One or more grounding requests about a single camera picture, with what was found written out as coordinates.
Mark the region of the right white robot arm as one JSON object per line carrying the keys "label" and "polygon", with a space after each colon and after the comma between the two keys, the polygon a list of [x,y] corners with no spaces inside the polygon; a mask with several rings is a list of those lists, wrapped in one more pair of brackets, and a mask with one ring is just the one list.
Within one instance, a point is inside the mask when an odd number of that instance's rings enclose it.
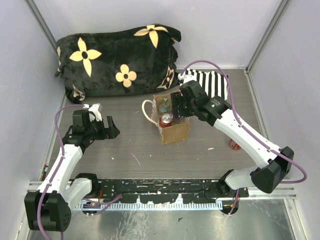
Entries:
{"label": "right white robot arm", "polygon": [[176,117],[196,116],[234,140],[255,162],[255,166],[227,172],[219,191],[231,197],[237,189],[257,187],[270,194],[290,172],[294,151],[269,142],[243,120],[237,120],[232,106],[220,96],[210,98],[201,85],[191,80],[170,95],[172,114]]}

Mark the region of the red cola can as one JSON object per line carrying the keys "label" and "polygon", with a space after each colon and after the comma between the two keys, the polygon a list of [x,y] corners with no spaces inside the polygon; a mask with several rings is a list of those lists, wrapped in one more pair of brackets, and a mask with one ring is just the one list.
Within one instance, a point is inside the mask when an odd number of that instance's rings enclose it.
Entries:
{"label": "red cola can", "polygon": [[159,118],[159,126],[161,128],[167,128],[172,126],[173,124],[173,117],[170,113],[164,113]]}

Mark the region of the purple Fanta can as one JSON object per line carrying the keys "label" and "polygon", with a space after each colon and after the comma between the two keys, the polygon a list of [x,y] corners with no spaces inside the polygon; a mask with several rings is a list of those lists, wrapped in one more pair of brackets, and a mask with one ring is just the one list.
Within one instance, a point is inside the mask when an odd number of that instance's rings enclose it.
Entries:
{"label": "purple Fanta can", "polygon": [[175,116],[173,113],[170,114],[173,120],[179,120],[181,119],[180,116]]}

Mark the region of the brown burlap canvas bag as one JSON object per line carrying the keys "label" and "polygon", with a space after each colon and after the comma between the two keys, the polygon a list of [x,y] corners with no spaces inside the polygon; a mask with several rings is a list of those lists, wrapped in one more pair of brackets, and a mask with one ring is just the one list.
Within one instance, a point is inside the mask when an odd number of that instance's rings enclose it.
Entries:
{"label": "brown burlap canvas bag", "polygon": [[189,118],[188,122],[184,124],[173,125],[169,127],[162,128],[159,125],[160,116],[163,114],[159,113],[159,105],[163,98],[169,98],[171,103],[171,94],[160,94],[154,95],[153,100],[146,99],[141,104],[142,113],[145,118],[154,124],[160,135],[160,140],[163,145],[178,143],[187,140],[190,132]]}

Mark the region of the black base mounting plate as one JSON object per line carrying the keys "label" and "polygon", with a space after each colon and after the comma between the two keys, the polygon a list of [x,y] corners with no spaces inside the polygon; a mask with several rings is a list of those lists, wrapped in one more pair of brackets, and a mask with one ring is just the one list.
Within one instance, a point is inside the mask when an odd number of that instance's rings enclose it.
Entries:
{"label": "black base mounting plate", "polygon": [[247,188],[239,191],[225,186],[218,179],[119,179],[97,180],[98,187],[86,199],[107,203],[117,196],[123,204],[172,204],[182,198],[183,204],[215,203],[223,198],[249,197]]}

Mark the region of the clear glass soda bottle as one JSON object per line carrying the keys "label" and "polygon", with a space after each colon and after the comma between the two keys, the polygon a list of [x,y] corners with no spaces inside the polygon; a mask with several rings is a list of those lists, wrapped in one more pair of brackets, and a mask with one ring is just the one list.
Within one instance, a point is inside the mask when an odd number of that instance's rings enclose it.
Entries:
{"label": "clear glass soda bottle", "polygon": [[174,118],[173,119],[173,125],[180,125],[180,124],[185,124],[188,122],[188,118],[181,117],[181,118]]}
{"label": "clear glass soda bottle", "polygon": [[169,114],[172,110],[172,105],[168,97],[164,97],[159,104],[158,111],[162,114]]}

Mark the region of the black floral plush blanket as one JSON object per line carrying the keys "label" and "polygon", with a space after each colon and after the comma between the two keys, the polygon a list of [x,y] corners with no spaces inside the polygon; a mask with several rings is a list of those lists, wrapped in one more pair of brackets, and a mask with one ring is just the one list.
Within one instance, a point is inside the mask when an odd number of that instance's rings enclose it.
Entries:
{"label": "black floral plush blanket", "polygon": [[66,98],[158,93],[178,84],[174,45],[181,32],[150,24],[118,32],[76,33],[56,42],[58,68]]}

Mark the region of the lying red Coca-Cola can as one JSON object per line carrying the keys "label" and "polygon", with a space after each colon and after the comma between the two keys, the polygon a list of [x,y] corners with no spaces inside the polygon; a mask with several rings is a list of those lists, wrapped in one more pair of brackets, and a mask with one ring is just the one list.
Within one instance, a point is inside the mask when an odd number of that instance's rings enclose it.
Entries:
{"label": "lying red Coca-Cola can", "polygon": [[240,145],[238,145],[233,139],[230,139],[229,146],[233,150],[240,150],[241,149]]}

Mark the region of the black white striped cloth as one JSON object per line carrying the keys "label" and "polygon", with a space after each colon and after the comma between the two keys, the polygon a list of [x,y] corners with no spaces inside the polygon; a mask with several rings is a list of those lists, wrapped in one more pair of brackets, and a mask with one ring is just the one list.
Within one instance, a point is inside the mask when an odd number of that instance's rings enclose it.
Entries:
{"label": "black white striped cloth", "polygon": [[196,81],[210,98],[218,96],[225,101],[228,99],[229,87],[222,74],[217,73],[216,71],[205,72],[190,68],[186,70],[185,74],[195,76]]}

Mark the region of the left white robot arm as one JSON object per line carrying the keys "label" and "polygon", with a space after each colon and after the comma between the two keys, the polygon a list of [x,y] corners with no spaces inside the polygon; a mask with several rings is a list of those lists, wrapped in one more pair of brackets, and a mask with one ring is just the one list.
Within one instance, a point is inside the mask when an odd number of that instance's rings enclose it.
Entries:
{"label": "left white robot arm", "polygon": [[45,180],[35,191],[24,198],[27,222],[30,230],[63,233],[69,226],[72,211],[84,199],[95,198],[100,193],[98,177],[93,173],[81,173],[68,185],[71,174],[94,141],[114,139],[120,131],[113,118],[107,116],[104,125],[102,106],[82,104],[72,115],[72,125],[64,137],[57,135],[60,143],[58,156]]}

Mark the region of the aluminium front rail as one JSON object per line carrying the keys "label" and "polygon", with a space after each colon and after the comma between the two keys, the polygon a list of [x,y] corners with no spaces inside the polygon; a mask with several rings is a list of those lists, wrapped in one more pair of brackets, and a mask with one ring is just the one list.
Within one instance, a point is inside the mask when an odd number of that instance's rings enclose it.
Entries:
{"label": "aluminium front rail", "polygon": [[293,187],[281,184],[272,193],[256,187],[230,190],[223,194],[216,179],[100,179],[99,191],[72,203],[72,210],[102,210],[117,196],[108,211],[220,210],[235,213],[241,200],[294,200]]}

